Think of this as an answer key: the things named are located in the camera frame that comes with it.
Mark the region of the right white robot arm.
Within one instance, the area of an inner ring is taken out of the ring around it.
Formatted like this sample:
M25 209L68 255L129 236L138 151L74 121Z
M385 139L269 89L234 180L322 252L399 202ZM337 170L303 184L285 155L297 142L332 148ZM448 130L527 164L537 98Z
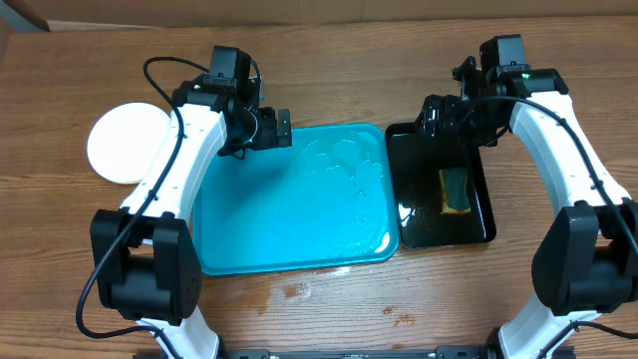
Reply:
M534 292L495 332L499 358L549 358L574 332L637 299L637 203L605 168L576 119L554 69L521 60L454 68L459 95L425 98L419 133L471 147L511 132L546 186L554 221L531 266Z

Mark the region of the yellow green sponge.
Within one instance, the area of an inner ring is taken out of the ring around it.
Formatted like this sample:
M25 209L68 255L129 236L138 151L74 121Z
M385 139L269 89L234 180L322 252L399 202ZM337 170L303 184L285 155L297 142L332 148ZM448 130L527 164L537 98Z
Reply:
M468 197L468 171L465 168L439 170L442 198L442 214L471 212Z

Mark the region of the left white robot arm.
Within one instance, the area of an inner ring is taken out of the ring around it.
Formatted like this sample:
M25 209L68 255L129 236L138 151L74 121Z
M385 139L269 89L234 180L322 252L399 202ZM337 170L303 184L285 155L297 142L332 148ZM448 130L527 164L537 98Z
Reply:
M91 289L101 304L134 321L168 358L222 358L223 342L198 307L201 266L189 219L208 166L217 156L292 144L290 114L261 107L262 79L202 74L170 98L169 113L146 103L117 106L95 123L87 152L103 178L131 183L119 208L100 209L90 226L95 269L79 300L83 320Z

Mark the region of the white plate front with stain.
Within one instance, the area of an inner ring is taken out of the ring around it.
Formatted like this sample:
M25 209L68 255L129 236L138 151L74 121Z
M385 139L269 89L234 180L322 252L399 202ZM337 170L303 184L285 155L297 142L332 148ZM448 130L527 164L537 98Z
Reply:
M169 128L169 117L148 103L127 103L102 115L90 131L87 156L102 178L121 184L140 182Z

